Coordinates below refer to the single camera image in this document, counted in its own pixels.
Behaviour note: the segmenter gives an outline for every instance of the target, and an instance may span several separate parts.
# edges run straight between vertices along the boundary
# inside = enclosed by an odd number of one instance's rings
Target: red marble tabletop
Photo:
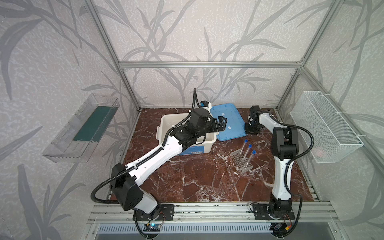
[[[249,108],[238,110],[246,121]],[[159,144],[156,129],[163,115],[187,111],[187,108],[143,109],[124,164],[136,160]],[[264,128],[258,135],[223,142],[217,140],[210,153],[175,156],[157,169],[141,188],[153,194],[160,202],[267,202],[273,188],[275,171],[275,162],[270,152],[271,137],[272,134]],[[229,154],[241,148],[245,139],[256,150],[256,156],[251,161],[252,170],[245,175],[237,175]],[[293,165],[291,179],[292,191],[300,192],[304,201],[313,201],[297,163]],[[293,200],[298,201],[298,197],[293,197]]]

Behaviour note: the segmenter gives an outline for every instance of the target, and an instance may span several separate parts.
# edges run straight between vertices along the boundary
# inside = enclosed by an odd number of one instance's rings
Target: test tube
[[[251,147],[252,147],[252,145],[249,144],[249,145],[248,145],[248,148],[245,150],[245,154],[244,154],[244,156],[243,156],[243,160],[245,160],[245,158],[247,157],[247,154],[248,154],[249,150],[251,149]]]
[[[251,153],[251,156],[249,156],[248,160],[247,160],[247,163],[245,164],[245,166],[248,166],[248,164],[251,162],[253,156],[256,154],[256,151],[253,150],[252,153]]]
[[[241,151],[240,151],[240,154],[243,152],[244,148],[245,148],[245,145],[247,144],[248,140],[245,140],[244,141],[244,144],[243,146],[241,147]]]

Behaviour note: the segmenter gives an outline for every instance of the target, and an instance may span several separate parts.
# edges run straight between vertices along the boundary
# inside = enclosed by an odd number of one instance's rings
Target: green mat
[[[104,134],[104,131],[107,129],[109,123],[111,122],[113,116],[115,115],[118,108],[106,106],[98,106],[95,111],[89,116],[87,121],[78,131],[76,136],[73,138],[74,141],[90,141],[99,142],[101,137]]]

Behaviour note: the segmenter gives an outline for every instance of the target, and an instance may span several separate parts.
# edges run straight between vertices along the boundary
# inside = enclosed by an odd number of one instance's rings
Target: blue label
[[[198,153],[204,153],[204,146],[189,147],[179,155],[189,155],[189,154],[198,154]]]

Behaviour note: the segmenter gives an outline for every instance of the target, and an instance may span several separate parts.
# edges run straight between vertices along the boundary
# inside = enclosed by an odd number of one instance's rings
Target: leaf pattern wallpaper
[[[382,153],[383,16],[383,0],[344,1],[305,66]],[[312,88],[300,77],[280,109],[288,121],[306,90]],[[317,164],[310,156],[303,163],[321,199],[331,200],[350,239],[382,239],[384,178],[360,149],[334,164]]]
[[[89,193],[134,130],[134,103],[83,4],[0,0],[0,239],[79,239],[94,205]],[[91,93],[120,102],[91,159],[43,157]]]
[[[120,61],[298,61],[331,1],[95,0]],[[144,107],[278,102],[294,69],[125,69]]]

